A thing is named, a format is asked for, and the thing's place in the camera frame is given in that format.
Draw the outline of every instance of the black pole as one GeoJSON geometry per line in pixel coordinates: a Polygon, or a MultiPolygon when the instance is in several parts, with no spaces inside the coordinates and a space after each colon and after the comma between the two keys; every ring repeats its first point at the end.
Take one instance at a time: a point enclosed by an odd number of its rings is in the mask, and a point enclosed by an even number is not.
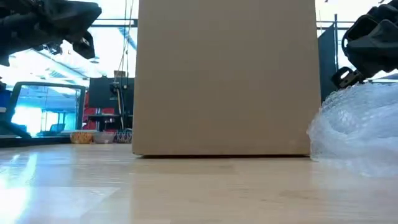
{"type": "Polygon", "coordinates": [[[337,27],[337,14],[335,14],[335,54],[336,54],[336,71],[338,66],[338,27],[337,27]]]}

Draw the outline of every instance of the light wood floor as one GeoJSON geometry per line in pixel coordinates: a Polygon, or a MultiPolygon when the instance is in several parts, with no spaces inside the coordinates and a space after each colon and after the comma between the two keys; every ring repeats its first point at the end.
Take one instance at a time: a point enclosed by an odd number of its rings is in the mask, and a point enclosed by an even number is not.
{"type": "Polygon", "coordinates": [[[291,159],[138,159],[130,145],[0,151],[0,223],[398,223],[398,179],[291,159]]]}

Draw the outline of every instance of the cardboard box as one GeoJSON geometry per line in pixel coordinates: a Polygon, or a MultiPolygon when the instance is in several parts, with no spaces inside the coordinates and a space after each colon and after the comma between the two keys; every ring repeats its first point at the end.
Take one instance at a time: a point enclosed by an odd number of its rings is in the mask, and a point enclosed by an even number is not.
{"type": "Polygon", "coordinates": [[[133,153],[309,154],[315,3],[145,0],[133,153]]]}

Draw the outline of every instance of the robotic arm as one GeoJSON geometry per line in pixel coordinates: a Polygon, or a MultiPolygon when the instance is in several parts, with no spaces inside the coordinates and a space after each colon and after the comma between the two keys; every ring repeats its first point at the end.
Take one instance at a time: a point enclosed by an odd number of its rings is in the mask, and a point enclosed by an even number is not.
{"type": "Polygon", "coordinates": [[[30,48],[58,54],[64,39],[84,58],[95,57],[87,29],[101,13],[92,2],[0,0],[0,65],[10,66],[10,54],[30,48]]]}
{"type": "Polygon", "coordinates": [[[373,7],[361,16],[346,32],[341,46],[357,70],[339,69],[332,78],[338,88],[363,83],[381,70],[398,68],[398,0],[373,7]]]}

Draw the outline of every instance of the bubble wrap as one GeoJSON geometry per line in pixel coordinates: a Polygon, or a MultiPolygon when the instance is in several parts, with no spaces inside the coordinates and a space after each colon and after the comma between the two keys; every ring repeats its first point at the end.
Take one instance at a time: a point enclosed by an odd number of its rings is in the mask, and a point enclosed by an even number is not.
{"type": "Polygon", "coordinates": [[[332,93],[308,135],[314,161],[370,177],[398,175],[398,83],[332,93]]]}

